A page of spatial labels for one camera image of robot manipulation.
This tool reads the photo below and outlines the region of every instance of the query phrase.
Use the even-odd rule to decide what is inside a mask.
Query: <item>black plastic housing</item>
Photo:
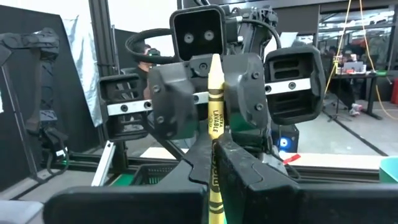
[[[191,138],[196,130],[195,89],[189,75],[182,62],[154,67],[148,73],[154,127],[157,134],[166,139],[184,135],[185,128],[191,129],[192,133],[184,138]]]
[[[229,133],[218,138],[215,152],[228,224],[398,220],[396,184],[298,184],[239,147]]]
[[[325,95],[325,73],[320,52],[314,46],[277,49],[266,57],[265,82],[310,79],[311,88],[267,95],[268,109],[275,124],[289,125],[315,119]]]
[[[99,90],[103,123],[110,141],[136,140],[148,135],[144,129],[131,130],[130,128],[131,126],[142,126],[142,117],[146,116],[146,113],[108,116],[108,105],[144,99],[144,87],[139,75],[133,73],[102,77],[99,80]]]
[[[155,130],[166,139],[194,134],[198,119],[208,116],[207,104],[195,106],[194,93],[207,91],[211,55],[194,56],[188,62],[153,68],[149,74]],[[264,68],[256,54],[223,56],[224,98],[232,131],[247,123],[249,129],[268,123],[264,94]]]
[[[177,10],[170,16],[170,29],[175,56],[183,61],[195,55],[226,54],[225,12],[219,6]],[[213,34],[211,40],[206,39],[208,32]]]
[[[199,136],[177,167],[158,184],[73,187],[44,206],[48,224],[208,223],[211,140]]]
[[[268,112],[261,58],[254,53],[225,56],[223,71],[224,99],[232,131],[238,119],[254,128],[266,128]]]

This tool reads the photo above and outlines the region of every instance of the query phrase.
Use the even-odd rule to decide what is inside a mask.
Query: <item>cable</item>
[[[63,153],[65,154],[65,162],[66,162],[65,167],[63,167],[62,170],[57,171],[57,172],[53,172],[53,171],[51,170],[51,164],[52,164],[52,161],[53,161],[54,157],[53,157],[53,153],[52,153],[51,151],[48,151],[48,152],[47,152],[47,153],[49,154],[49,158],[47,159],[47,166],[46,166],[47,172],[48,172],[49,174],[51,174],[51,175],[54,175],[54,176],[63,174],[63,173],[66,172],[66,171],[68,170],[68,168],[69,168],[69,153],[68,153],[67,150],[65,149],[65,145],[63,144],[63,142],[61,142],[60,145],[61,145],[61,148],[62,148]]]
[[[241,23],[253,24],[256,26],[262,26],[262,27],[267,28],[269,30],[269,32],[272,34],[272,36],[275,38],[276,48],[277,49],[282,48],[282,44],[280,43],[280,39],[279,39],[279,35],[278,35],[277,31],[275,30],[275,28],[273,28],[268,23],[262,22],[262,21],[257,21],[255,19],[242,19]]]
[[[338,68],[338,60],[337,60],[337,58],[338,58],[338,56],[339,56],[339,54],[340,54],[341,44],[343,43],[344,34],[345,34],[345,32],[346,32],[346,24],[347,24],[347,21],[348,21],[349,9],[351,8],[351,2],[352,2],[352,0],[349,0],[349,1],[348,1],[348,8],[347,8],[347,12],[346,12],[346,18],[345,18],[345,20],[344,20],[343,34],[341,35],[340,42],[339,42],[339,44],[338,44],[338,48],[337,48],[337,52],[336,52],[336,60],[333,59],[333,60],[334,60],[334,62],[333,62],[333,68],[332,68],[331,71],[330,71],[330,75],[329,75],[329,78],[328,78],[328,82],[326,83],[325,94],[326,94],[326,92],[328,91],[331,78],[332,78],[332,76],[335,74],[335,73],[334,73],[335,70],[337,71],[337,68]]]
[[[165,35],[171,35],[172,31],[170,29],[164,29],[164,28],[158,28],[158,29],[150,29],[150,30],[144,30],[142,32],[139,32],[138,34],[133,34],[130,36],[126,42],[124,43],[124,47],[126,50],[132,54],[132,56],[141,62],[148,62],[148,63],[154,63],[157,65],[165,65],[168,63],[174,63],[176,62],[175,57],[164,57],[164,56],[150,56],[150,55],[145,55],[141,54],[139,52],[133,51],[131,47],[138,42],[145,41],[146,39],[150,39],[153,37],[162,37]]]
[[[366,46],[366,54],[367,54],[368,59],[369,59],[369,61],[370,61],[370,63],[371,63],[372,71],[373,71],[373,72],[376,72],[376,69],[374,68],[373,60],[372,60],[372,58],[371,58],[371,54],[370,54],[370,51],[369,51],[368,38],[366,37],[365,23],[364,23],[364,21],[363,21],[363,6],[362,6],[362,0],[359,0],[359,10],[361,11],[361,23],[362,23],[363,37],[364,37],[365,46]],[[396,118],[396,117],[394,117],[393,115],[391,115],[390,113],[388,113],[387,110],[384,108],[383,103],[382,103],[382,101],[381,101],[381,97],[380,97],[379,86],[378,86],[377,84],[376,84],[376,95],[377,95],[377,99],[378,99],[378,101],[379,101],[379,103],[380,103],[380,107],[381,107],[381,109],[383,110],[383,112],[384,112],[388,117],[390,117],[391,119],[398,120],[398,118]]]

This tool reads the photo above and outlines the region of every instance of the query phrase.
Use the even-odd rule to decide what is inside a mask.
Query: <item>black cable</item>
[[[262,27],[267,28],[268,31],[272,34],[272,36],[275,38],[276,48],[277,49],[282,48],[282,44],[280,43],[280,38],[279,38],[277,31],[275,30],[275,28],[273,28],[268,23],[262,22],[262,21],[257,21],[255,19],[242,19],[241,23],[253,24],[256,26],[262,26]]]
[[[63,153],[65,154],[65,162],[66,162],[65,167],[62,170],[57,171],[57,172],[53,172],[51,170],[51,164],[52,164],[52,161],[53,161],[54,157],[53,157],[53,154],[52,154],[51,151],[47,152],[49,154],[49,158],[47,159],[47,172],[50,173],[53,176],[61,175],[64,172],[66,172],[68,170],[68,168],[69,168],[69,160],[70,160],[69,159],[69,153],[65,149],[65,145],[63,144],[63,142],[61,142],[60,145],[61,145]]]
[[[139,32],[138,34],[133,34],[130,36],[126,42],[124,43],[124,47],[126,50],[132,54],[132,56],[140,62],[148,62],[148,63],[154,63],[158,65],[165,65],[168,63],[174,63],[176,61],[175,57],[164,57],[164,56],[150,56],[150,55],[145,55],[140,52],[135,52],[133,49],[131,49],[132,46],[137,44],[138,42],[145,41],[146,39],[153,38],[153,37],[162,37],[165,35],[171,35],[172,31],[170,29],[163,29],[163,28],[158,28],[158,29],[150,29],[150,30],[144,30],[142,32]]]

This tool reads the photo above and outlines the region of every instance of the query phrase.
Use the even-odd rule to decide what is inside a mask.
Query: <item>white wall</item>
[[[0,0],[4,6],[58,14],[63,19],[74,19],[77,15],[88,15],[90,9],[85,0]]]
[[[108,0],[111,23],[115,28],[141,32],[154,28],[170,28],[169,17],[177,10],[176,0]],[[173,56],[171,36],[147,39],[162,56]]]
[[[63,19],[74,19],[77,15],[90,19],[87,0],[0,0],[0,4],[59,14]],[[115,28],[132,32],[169,28],[169,17],[177,10],[176,0],[108,0],[108,4]],[[171,36],[151,38],[146,43],[164,56],[174,55]]]

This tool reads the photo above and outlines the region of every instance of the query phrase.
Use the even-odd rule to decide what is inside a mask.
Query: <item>black crate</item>
[[[176,164],[141,165],[134,175],[131,185],[157,184],[176,166]]]

